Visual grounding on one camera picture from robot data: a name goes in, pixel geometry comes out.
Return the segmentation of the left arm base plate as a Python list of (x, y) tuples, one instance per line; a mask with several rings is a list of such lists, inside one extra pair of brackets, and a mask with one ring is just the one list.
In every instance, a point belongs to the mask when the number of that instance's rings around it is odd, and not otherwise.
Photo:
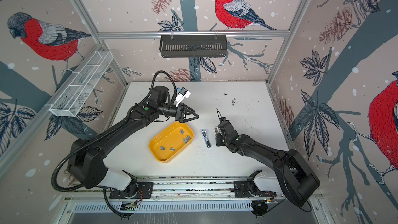
[(124, 191), (112, 189), (109, 198), (112, 200), (150, 199), (153, 186), (153, 182), (137, 182), (128, 186)]

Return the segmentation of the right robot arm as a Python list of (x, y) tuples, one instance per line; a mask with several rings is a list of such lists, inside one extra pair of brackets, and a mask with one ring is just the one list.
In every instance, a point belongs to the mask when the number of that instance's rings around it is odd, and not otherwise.
[(253, 158), (273, 169), (286, 199), (302, 207), (320, 186), (320, 180), (301, 154), (295, 150), (274, 149), (246, 134), (238, 134), (230, 121), (217, 112), (216, 145), (232, 153)]

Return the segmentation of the black wall basket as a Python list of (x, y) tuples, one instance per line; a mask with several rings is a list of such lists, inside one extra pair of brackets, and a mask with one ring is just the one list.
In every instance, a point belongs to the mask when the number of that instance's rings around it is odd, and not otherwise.
[(227, 36), (162, 36), (159, 50), (163, 58), (222, 58), (227, 55)]

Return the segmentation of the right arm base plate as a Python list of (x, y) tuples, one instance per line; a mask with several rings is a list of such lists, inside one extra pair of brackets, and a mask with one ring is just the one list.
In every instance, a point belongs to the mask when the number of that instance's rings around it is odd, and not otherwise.
[(235, 194), (236, 198), (275, 198), (277, 193), (273, 191), (261, 191), (254, 183), (248, 181), (235, 181), (231, 192)]

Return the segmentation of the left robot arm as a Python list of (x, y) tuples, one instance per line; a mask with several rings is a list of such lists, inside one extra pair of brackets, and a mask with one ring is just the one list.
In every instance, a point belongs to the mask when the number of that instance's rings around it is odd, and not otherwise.
[[(155, 80), (152, 80), (148, 94), (130, 107), (121, 121), (93, 138), (78, 139), (72, 143), (70, 153), (60, 161), (51, 176), (53, 189), (70, 192), (94, 187), (120, 191), (130, 188), (134, 176), (128, 172), (112, 172), (105, 165), (104, 159), (134, 133), (153, 122), (159, 122), (160, 116), (173, 117), (179, 123), (197, 120), (199, 115), (195, 110), (182, 102), (189, 93), (186, 88), (178, 89), (174, 86), (173, 94), (170, 95), (168, 87), (155, 86)], [(58, 184), (58, 174), (63, 166), (79, 181), (77, 186), (62, 187)]]

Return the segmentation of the yellow plastic tray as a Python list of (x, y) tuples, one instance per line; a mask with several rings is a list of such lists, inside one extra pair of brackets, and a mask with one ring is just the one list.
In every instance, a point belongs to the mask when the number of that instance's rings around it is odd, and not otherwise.
[[(179, 133), (180, 129), (184, 130), (184, 134)], [(188, 144), (184, 144), (183, 138), (188, 135), (191, 136), (191, 141)], [(148, 148), (158, 162), (168, 163), (190, 145), (193, 138), (193, 130), (186, 123), (176, 121), (152, 138)], [(176, 148), (176, 151), (171, 151), (170, 148), (172, 147)]]

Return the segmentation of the aluminium mounting rail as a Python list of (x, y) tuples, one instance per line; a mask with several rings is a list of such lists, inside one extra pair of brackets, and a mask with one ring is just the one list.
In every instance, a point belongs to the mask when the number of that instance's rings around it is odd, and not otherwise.
[[(144, 201), (208, 201), (208, 200), (236, 200), (235, 194), (230, 191), (235, 181), (248, 181), (255, 184), (251, 176), (238, 177), (142, 177), (137, 182), (153, 182), (153, 191), (150, 199)], [(242, 198), (242, 199), (272, 199), (280, 201), (285, 197), (275, 176), (265, 175), (260, 179), (261, 186), (256, 186), (261, 191), (277, 193), (275, 198)], [(109, 198), (112, 189), (107, 189), (109, 201), (138, 201), (138, 199), (112, 200)]]

